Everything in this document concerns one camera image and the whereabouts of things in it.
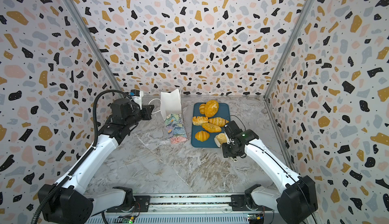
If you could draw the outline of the pale crackled round bread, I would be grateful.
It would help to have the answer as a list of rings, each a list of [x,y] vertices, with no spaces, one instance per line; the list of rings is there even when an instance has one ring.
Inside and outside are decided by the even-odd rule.
[[[222,144],[228,143],[228,138],[225,133],[220,133],[214,138],[215,144],[221,148]]]

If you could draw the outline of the floral paper bag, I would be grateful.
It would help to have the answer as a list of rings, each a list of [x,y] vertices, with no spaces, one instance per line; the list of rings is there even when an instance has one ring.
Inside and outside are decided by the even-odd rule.
[[[171,92],[161,92],[160,98],[152,99],[149,105],[155,100],[160,102],[160,109],[153,114],[161,114],[166,137],[170,143],[180,144],[187,142],[188,137],[182,115],[181,89],[176,88]]]

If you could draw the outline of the round striped orange bun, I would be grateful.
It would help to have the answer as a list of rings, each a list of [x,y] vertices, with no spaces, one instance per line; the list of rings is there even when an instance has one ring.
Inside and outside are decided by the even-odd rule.
[[[199,131],[195,134],[195,139],[200,142],[205,142],[210,138],[210,134],[206,131]]]

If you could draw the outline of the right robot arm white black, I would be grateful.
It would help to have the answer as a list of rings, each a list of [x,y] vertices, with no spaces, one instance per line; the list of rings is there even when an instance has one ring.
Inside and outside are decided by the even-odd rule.
[[[227,142],[221,145],[225,158],[249,157],[270,177],[277,190],[259,184],[245,190],[243,198],[232,198],[231,207],[257,211],[267,207],[277,211],[288,224],[303,224],[318,210],[315,181],[287,167],[251,129],[242,130],[236,122],[224,126]]]

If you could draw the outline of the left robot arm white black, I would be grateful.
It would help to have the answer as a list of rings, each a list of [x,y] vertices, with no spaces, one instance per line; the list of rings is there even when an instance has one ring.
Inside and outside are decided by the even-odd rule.
[[[136,208],[131,188],[114,187],[106,193],[86,196],[89,182],[105,159],[122,143],[140,121],[151,120],[154,105],[141,100],[120,98],[111,105],[111,115],[97,132],[98,137],[82,157],[54,184],[45,184],[38,192],[39,207],[32,223],[39,217],[56,224],[84,224],[110,208],[122,211]]]

